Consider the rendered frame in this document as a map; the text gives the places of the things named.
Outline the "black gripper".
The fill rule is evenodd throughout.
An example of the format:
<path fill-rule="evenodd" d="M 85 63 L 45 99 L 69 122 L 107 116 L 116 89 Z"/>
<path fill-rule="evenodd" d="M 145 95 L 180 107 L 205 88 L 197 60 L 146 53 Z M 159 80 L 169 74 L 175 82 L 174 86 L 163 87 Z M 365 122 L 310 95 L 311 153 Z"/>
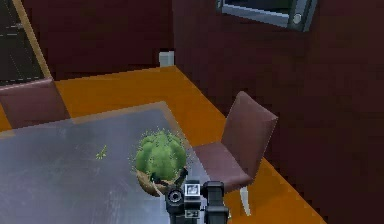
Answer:
<path fill-rule="evenodd" d="M 180 187 L 188 175 L 188 170 L 183 168 L 179 177 L 175 180 L 176 187 Z M 161 180 L 155 173 L 150 175 L 150 181 L 154 184 L 162 185 L 166 188 L 170 186 L 169 183 Z M 184 224 L 185 222 L 185 209 L 184 209 L 184 195 L 180 189 L 170 188 L 165 196 L 166 211 L 169 214 L 170 224 Z"/>

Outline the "fat green cactus in pot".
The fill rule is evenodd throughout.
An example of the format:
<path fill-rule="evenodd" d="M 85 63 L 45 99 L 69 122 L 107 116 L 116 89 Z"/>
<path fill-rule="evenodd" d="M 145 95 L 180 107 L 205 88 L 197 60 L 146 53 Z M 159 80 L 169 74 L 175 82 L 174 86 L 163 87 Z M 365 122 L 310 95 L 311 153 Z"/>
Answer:
<path fill-rule="evenodd" d="M 166 129 L 147 131 L 142 135 L 133 157 L 132 173 L 145 193 L 159 197 L 166 187 L 154 184 L 156 178 L 173 184 L 186 166 L 185 138 Z"/>

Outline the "maroon chair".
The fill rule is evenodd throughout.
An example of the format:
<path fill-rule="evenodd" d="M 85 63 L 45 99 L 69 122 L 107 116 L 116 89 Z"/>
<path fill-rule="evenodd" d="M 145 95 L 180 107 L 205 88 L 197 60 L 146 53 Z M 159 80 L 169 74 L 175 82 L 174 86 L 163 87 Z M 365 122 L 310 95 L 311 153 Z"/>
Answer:
<path fill-rule="evenodd" d="M 251 215 L 248 186 L 252 184 L 277 124 L 278 117 L 240 91 L 225 121 L 221 140 L 194 147 L 212 181 L 224 192 L 240 192 L 244 212 Z"/>
<path fill-rule="evenodd" d="M 52 78 L 0 87 L 0 104 L 13 129 L 70 118 Z"/>

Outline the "grey glass table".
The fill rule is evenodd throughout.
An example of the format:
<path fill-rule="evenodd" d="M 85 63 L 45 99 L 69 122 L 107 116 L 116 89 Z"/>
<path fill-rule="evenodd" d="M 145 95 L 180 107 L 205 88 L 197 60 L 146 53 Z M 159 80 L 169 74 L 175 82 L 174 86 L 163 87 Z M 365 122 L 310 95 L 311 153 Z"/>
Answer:
<path fill-rule="evenodd" d="M 183 134 L 163 101 L 0 132 L 0 224 L 169 224 L 132 173 L 158 129 Z"/>

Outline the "small white box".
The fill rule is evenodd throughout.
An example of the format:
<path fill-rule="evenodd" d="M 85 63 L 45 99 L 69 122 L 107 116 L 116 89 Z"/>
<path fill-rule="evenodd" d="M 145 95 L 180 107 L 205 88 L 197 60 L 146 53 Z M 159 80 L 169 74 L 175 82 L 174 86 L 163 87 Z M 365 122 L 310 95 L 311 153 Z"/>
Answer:
<path fill-rule="evenodd" d="M 175 56 L 173 51 L 159 53 L 159 65 L 161 67 L 169 67 L 175 64 Z"/>

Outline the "grey framed television set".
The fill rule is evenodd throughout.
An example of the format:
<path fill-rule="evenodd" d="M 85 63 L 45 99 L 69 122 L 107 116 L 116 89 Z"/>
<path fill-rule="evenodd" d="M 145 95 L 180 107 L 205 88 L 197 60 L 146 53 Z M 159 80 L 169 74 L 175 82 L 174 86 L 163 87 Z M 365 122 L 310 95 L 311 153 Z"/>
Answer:
<path fill-rule="evenodd" d="M 215 0 L 220 13 L 307 32 L 318 0 Z"/>

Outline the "dark window with tan frame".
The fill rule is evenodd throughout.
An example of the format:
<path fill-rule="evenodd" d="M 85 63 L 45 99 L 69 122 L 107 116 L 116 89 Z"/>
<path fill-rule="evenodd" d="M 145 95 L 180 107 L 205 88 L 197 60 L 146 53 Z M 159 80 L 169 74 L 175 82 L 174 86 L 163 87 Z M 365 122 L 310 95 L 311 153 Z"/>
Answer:
<path fill-rule="evenodd" d="M 0 86 L 51 78 L 22 0 L 0 0 Z"/>

